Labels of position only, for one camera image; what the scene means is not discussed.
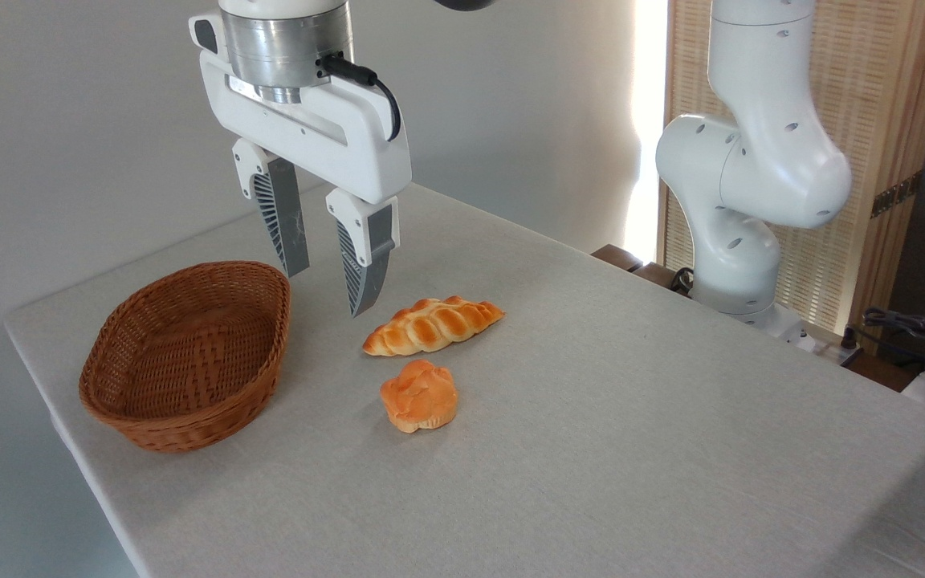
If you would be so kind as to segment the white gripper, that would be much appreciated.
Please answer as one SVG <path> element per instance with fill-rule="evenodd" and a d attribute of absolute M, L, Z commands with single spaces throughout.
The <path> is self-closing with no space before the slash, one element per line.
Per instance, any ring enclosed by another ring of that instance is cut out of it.
<path fill-rule="evenodd" d="M 369 310 L 401 244 L 393 195 L 412 171 L 388 96 L 324 70 L 326 61 L 352 61 L 350 14 L 207 11 L 192 16 L 189 32 L 210 109 L 242 137 L 232 147 L 239 188 L 256 201 L 287 277 L 309 267 L 296 165 L 337 187 L 326 206 L 350 315 Z"/>

